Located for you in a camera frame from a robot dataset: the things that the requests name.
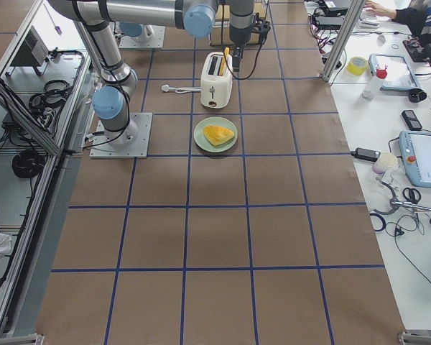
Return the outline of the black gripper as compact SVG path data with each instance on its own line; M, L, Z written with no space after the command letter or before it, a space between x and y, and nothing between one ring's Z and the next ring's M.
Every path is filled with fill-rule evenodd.
M244 46L251 39L252 26L237 28L233 25L229 26L229 38L235 45L232 54L232 68L233 71L240 70L240 60L244 56Z

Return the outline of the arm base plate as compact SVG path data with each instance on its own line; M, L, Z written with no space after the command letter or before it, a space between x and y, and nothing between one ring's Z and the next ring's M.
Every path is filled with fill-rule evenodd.
M145 159L148 153L149 138L152 128L153 113L130 113L130 122L121 136L119 133L104 132L100 120L97 123L97 132L102 135L95 136L89 153L92 159Z

